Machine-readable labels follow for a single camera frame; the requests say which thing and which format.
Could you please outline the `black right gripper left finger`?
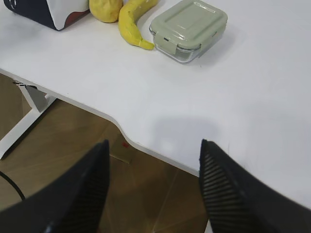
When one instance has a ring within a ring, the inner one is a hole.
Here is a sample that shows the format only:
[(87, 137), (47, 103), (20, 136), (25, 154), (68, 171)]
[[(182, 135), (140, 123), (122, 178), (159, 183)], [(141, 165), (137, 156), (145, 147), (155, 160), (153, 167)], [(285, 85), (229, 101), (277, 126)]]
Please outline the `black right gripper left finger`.
[(109, 184), (109, 142), (104, 140), (51, 184), (1, 211), (0, 231), (97, 233)]

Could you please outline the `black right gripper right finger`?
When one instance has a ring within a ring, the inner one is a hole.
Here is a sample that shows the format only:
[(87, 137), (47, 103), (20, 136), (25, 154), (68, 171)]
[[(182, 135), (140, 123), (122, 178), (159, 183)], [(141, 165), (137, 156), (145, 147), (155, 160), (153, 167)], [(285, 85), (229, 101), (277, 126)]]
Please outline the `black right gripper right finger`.
[(202, 140), (199, 186), (214, 233), (309, 233), (311, 211), (255, 178)]

